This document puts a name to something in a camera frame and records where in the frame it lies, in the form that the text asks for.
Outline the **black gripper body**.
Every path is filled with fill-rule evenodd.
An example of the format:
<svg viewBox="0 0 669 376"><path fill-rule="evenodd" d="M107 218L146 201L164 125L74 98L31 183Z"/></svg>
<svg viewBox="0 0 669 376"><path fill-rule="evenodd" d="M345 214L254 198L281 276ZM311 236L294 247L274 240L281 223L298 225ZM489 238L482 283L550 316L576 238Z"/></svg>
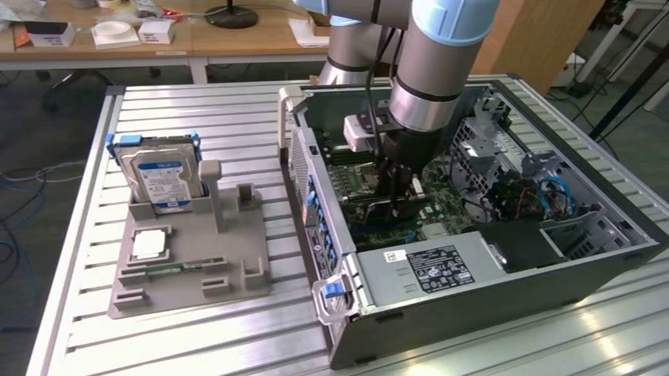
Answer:
<svg viewBox="0 0 669 376"><path fill-rule="evenodd" d="M421 174L428 163L434 159L441 144L442 132L417 132L398 129L386 133L379 157L379 171L393 167L409 168L413 174Z"/></svg>

